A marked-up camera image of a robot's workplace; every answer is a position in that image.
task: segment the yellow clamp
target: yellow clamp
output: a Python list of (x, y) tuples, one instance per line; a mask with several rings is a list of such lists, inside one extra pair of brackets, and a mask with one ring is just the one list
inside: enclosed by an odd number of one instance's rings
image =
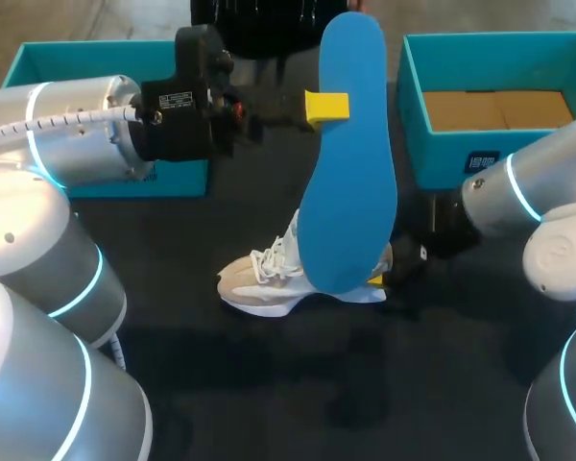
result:
[(377, 276), (374, 277), (373, 279), (370, 279), (367, 282), (367, 285), (372, 286), (374, 288), (382, 288), (382, 289), (386, 288), (386, 286), (384, 286), (384, 280), (382, 279), (382, 276)]
[(312, 93), (305, 91), (305, 118), (316, 127), (321, 122), (349, 119), (347, 93)]

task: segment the blue insole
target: blue insole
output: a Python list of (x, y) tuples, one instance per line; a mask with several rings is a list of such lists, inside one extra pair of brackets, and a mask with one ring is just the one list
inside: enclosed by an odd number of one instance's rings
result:
[(347, 12), (326, 27), (320, 92), (348, 93), (349, 120), (323, 123), (320, 156), (300, 204), (298, 241), (311, 283), (337, 294), (371, 277), (396, 218), (386, 45), (372, 17)]

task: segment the teal box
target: teal box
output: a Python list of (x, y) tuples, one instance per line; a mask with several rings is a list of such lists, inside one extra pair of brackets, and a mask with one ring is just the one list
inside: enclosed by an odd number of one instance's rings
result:
[[(139, 85), (175, 73), (173, 41), (24, 43), (3, 87), (126, 75)], [(111, 182), (68, 189), (72, 198), (201, 197), (207, 161), (159, 161), (140, 182)]]
[(576, 119), (576, 32), (404, 37), (397, 99), (420, 188), (457, 187), (470, 176), (467, 162), (472, 153), (503, 159), (553, 132), (431, 129), (423, 92), (500, 90), (561, 91)]

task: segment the white cable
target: white cable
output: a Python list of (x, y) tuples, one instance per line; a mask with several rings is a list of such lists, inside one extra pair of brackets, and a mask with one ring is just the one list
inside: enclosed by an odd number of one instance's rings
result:
[(131, 106), (67, 112), (62, 115), (51, 115), (2, 125), (0, 126), (0, 142), (22, 137), (27, 132), (38, 133), (44, 130), (101, 122), (140, 122), (140, 119), (136, 116), (136, 109)]
[(126, 371), (126, 359), (124, 358), (124, 353), (122, 352), (122, 345), (119, 342), (117, 334), (111, 336), (109, 342), (111, 343), (111, 350), (113, 351), (113, 358), (115, 359), (115, 363), (119, 368)]

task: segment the white sneaker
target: white sneaker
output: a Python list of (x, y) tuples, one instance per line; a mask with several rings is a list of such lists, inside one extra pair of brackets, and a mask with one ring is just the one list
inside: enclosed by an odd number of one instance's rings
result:
[[(231, 262), (220, 272), (218, 293), (233, 307), (259, 317), (283, 317), (305, 297), (320, 293), (309, 282), (300, 264), (295, 213), (288, 230), (264, 252)], [(375, 277), (390, 269), (389, 245), (372, 271)], [(386, 300), (384, 290), (363, 286), (342, 295), (331, 295), (347, 303), (379, 303)]]

